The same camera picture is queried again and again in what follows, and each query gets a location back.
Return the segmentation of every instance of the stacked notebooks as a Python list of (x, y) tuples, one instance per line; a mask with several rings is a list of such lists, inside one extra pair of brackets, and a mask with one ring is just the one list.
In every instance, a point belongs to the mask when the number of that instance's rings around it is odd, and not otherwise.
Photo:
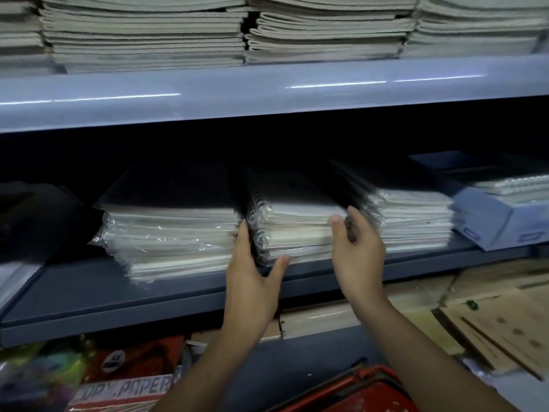
[(549, 27), (549, 0), (421, 0), (402, 58), (529, 54)]
[(241, 65), (244, 0), (42, 0), (53, 58), (72, 72)]
[(98, 207), (104, 222), (92, 243), (136, 281), (225, 270), (240, 221), (216, 160), (132, 166)]
[(54, 72), (44, 51), (37, 11), (30, 0), (0, 0), (0, 77)]
[(452, 232), (450, 198), (410, 175), (331, 162), (339, 186), (377, 225), (387, 252), (443, 248)]
[(248, 222), (260, 263), (273, 264), (285, 254), (291, 263), (332, 257), (329, 217), (347, 213), (310, 179), (295, 171), (249, 168), (247, 184)]
[(246, 61), (305, 62), (395, 57), (417, 0), (248, 0), (259, 12)]

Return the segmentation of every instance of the logo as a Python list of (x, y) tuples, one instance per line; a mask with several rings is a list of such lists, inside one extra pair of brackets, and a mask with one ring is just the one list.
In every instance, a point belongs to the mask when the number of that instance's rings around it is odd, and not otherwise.
[(112, 373), (120, 367), (126, 360), (126, 353), (123, 350), (116, 350), (110, 353), (103, 362), (103, 371)]

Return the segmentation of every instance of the cardboard box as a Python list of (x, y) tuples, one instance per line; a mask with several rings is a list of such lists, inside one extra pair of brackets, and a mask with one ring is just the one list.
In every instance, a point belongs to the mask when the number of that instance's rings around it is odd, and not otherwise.
[(427, 169), (440, 192), (453, 199), (454, 228), (484, 250), (549, 241), (549, 204), (513, 207), (481, 189), (440, 173), (460, 167), (487, 165), (489, 162), (455, 150), (409, 157)]

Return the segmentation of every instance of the shelf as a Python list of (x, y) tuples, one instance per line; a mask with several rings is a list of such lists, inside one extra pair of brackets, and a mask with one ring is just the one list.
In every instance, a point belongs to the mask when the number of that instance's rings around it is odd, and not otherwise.
[(0, 78), (0, 133), (549, 94), (549, 54)]
[[(456, 236), (448, 249), (388, 255), (384, 280), (536, 256), (545, 246), (485, 252)], [(110, 257), (46, 266), (0, 323), (0, 344), (18, 346), (74, 334), (223, 308), (224, 273), (133, 284)], [(281, 298), (338, 289), (331, 260), (291, 265)]]

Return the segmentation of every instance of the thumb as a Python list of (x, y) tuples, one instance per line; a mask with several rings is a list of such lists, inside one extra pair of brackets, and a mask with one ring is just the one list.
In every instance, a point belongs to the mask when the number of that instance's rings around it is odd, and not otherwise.
[(332, 228), (332, 235), (334, 236), (334, 251), (336, 249), (343, 248), (350, 244), (347, 238), (347, 228), (341, 215), (330, 215), (330, 227)]
[(269, 276), (267, 277), (267, 280), (272, 284), (271, 286), (276, 286), (278, 289), (280, 289), (282, 278), (284, 277), (284, 273), (286, 273), (286, 268), (289, 264), (290, 256), (288, 255), (279, 257), (277, 259), (277, 261), (274, 263), (273, 268), (271, 269), (271, 273), (269, 273)]

